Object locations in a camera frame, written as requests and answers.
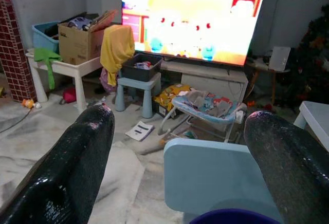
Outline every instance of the yellow towel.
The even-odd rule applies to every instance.
[[[133,31],[128,25],[112,25],[105,29],[101,48],[101,64],[107,70],[107,83],[117,84],[121,64],[135,53]]]

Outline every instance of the baby bouncer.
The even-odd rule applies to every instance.
[[[228,98],[220,97],[205,91],[193,90],[189,91],[183,96],[177,96],[172,99],[173,108],[163,119],[158,134],[162,135],[172,132],[185,121],[196,128],[202,129],[205,132],[211,133],[215,136],[219,135],[205,130],[201,127],[195,126],[191,123],[193,118],[201,119],[212,127],[218,129],[224,127],[225,138],[224,142],[227,143],[232,132],[234,123],[241,124],[247,106],[244,103],[231,101]],[[185,113],[185,117],[174,127],[163,130],[165,122],[176,112],[180,110]]]

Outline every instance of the tv stand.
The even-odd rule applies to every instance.
[[[181,83],[198,90],[207,90],[238,102],[243,101],[248,80],[242,68],[234,70],[177,61],[163,61],[161,70],[181,72]]]

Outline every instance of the blue plastic bin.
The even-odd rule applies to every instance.
[[[190,224],[280,224],[267,216],[240,209],[222,209],[207,212]]]
[[[59,21],[48,22],[43,24],[32,25],[33,30],[33,47],[34,48],[47,48],[55,53],[59,53],[59,42],[44,34],[45,30]]]

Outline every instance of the red brick wall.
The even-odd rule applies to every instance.
[[[12,0],[0,0],[0,60],[12,98],[35,99],[35,90],[24,53]]]

